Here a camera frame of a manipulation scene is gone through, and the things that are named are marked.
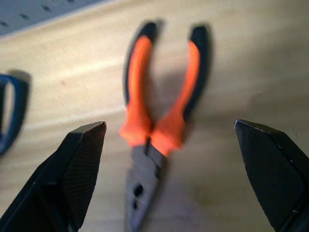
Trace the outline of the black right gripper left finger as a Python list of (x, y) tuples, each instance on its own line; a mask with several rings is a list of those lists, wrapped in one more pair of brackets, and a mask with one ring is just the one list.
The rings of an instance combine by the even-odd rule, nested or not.
[(0, 232), (78, 232), (96, 186), (105, 133), (103, 121), (68, 133), (0, 217)]

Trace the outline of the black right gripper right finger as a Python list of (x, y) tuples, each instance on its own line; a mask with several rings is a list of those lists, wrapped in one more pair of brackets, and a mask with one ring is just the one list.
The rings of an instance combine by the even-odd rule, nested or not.
[(309, 232), (309, 157), (284, 132), (238, 119), (245, 170), (275, 232)]

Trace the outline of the red and blue scissors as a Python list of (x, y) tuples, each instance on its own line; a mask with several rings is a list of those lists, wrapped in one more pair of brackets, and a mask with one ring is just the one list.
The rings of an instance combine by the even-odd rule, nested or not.
[[(8, 131), (2, 133), (4, 90), (8, 83), (14, 87), (14, 105)], [(14, 70), (10, 74), (0, 74), (0, 156), (10, 149), (22, 128), (28, 106), (30, 83), (31, 76), (24, 71)]]

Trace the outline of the orange and black long-nose pliers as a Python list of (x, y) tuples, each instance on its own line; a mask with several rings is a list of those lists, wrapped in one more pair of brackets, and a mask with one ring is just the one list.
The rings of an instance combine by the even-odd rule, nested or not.
[(125, 232), (140, 232), (154, 203), (172, 151), (181, 148), (187, 120), (200, 99), (210, 66), (210, 35), (194, 25), (188, 40), (189, 62), (180, 94), (168, 113), (152, 123), (143, 82), (158, 36), (158, 24), (145, 22), (135, 40), (124, 73), (126, 119), (119, 133), (131, 147), (132, 166), (126, 178)]

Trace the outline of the grey metal pegboard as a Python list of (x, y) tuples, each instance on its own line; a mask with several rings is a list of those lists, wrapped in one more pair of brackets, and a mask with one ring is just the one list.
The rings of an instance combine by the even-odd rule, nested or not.
[(116, 0), (0, 0), (0, 38), (112, 1)]

